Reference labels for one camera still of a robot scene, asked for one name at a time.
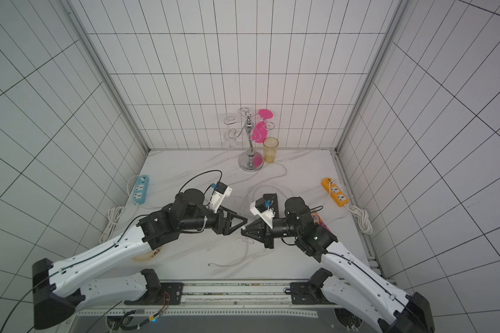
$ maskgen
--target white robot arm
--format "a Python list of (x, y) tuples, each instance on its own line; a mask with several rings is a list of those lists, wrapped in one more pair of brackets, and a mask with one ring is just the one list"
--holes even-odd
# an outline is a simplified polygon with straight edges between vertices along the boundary
[[(254, 215), (278, 211), (276, 195), (264, 195), (251, 207)], [(323, 268), (308, 281), (309, 294), (315, 303), (332, 302), (358, 316), (377, 332), (432, 333), (430, 305), (415, 293), (385, 281), (346, 249), (325, 226), (313, 222), (311, 211), (300, 197), (285, 202), (285, 218), (273, 218), (272, 226), (259, 218), (241, 230), (241, 234), (274, 248), (274, 238), (296, 237), (295, 245), (318, 260)]]
[[(200, 233), (205, 229), (223, 235), (233, 233), (247, 219), (221, 206), (231, 190), (219, 181), (207, 208), (203, 204), (204, 194), (188, 189), (161, 210), (134, 218), (122, 234), (105, 243), (65, 260), (42, 259), (34, 263), (35, 329), (52, 327), (74, 312), (97, 304), (122, 300), (128, 304), (162, 304), (164, 291), (154, 270), (111, 279), (97, 277), (134, 256), (178, 239), (180, 233)], [(232, 226), (235, 218), (241, 222)]]

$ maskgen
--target marble tabletop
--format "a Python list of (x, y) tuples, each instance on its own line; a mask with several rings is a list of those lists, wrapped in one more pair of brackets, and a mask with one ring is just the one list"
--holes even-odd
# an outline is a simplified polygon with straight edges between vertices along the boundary
[[(244, 213), (250, 223), (255, 219), (247, 210), (251, 199), (254, 201), (264, 193), (278, 193), (280, 217), (283, 217), (286, 197), (277, 189), (262, 186), (255, 191), (253, 198), (247, 196), (249, 188), (256, 183), (282, 176), (287, 170), (286, 175), (265, 184), (277, 187), (288, 197), (301, 196), (311, 208), (323, 205), (319, 215), (324, 223), (356, 257), (367, 263), (352, 215), (345, 207), (338, 207), (328, 198), (320, 185), (326, 177), (331, 177), (338, 184), (342, 183), (329, 150), (279, 150), (276, 161), (266, 164), (257, 173), (239, 168), (237, 158), (240, 154), (240, 150), (151, 151), (140, 173), (150, 177), (146, 202), (136, 208), (128, 200), (121, 218), (147, 214), (173, 202), (177, 191), (187, 180), (214, 169), (220, 169), (223, 172), (222, 182), (233, 188), (231, 196), (222, 203), (223, 206), (239, 214)], [(186, 188), (203, 191), (218, 177), (219, 173), (200, 176)], [(285, 240), (292, 243), (294, 238)], [(246, 251), (245, 260), (236, 266), (208, 265), (238, 263)], [(265, 249), (263, 243), (241, 236), (240, 230), (223, 236), (206, 229), (198, 235), (181, 234), (176, 241), (167, 243), (154, 259), (146, 263), (123, 263), (109, 275), (132, 274), (144, 268), (155, 269), (160, 280), (308, 279), (320, 268), (320, 263), (297, 247), (287, 246), (280, 239), (275, 240), (274, 249)]]

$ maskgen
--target yellow cup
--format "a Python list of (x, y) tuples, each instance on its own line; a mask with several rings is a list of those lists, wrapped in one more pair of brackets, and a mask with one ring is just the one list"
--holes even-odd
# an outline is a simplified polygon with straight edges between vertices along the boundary
[(267, 137), (263, 140), (263, 155), (265, 162), (272, 163), (276, 159), (278, 151), (278, 139), (275, 137)]

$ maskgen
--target power strip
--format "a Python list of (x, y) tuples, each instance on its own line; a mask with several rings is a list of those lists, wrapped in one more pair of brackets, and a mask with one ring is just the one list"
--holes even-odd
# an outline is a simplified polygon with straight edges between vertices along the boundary
[(321, 185), (339, 207), (342, 207), (348, 203), (348, 198), (344, 195), (343, 191), (341, 191), (339, 187), (332, 181), (331, 178), (324, 178)]
[(148, 181), (149, 179), (146, 175), (137, 177), (132, 196), (132, 200), (135, 203), (141, 204), (147, 199)]

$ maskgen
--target blue power strip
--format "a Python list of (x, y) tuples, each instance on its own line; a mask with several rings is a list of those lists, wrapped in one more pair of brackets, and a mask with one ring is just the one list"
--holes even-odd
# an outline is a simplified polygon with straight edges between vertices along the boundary
[(135, 203), (141, 204), (147, 199), (148, 180), (148, 176), (145, 175), (137, 177), (132, 197)]

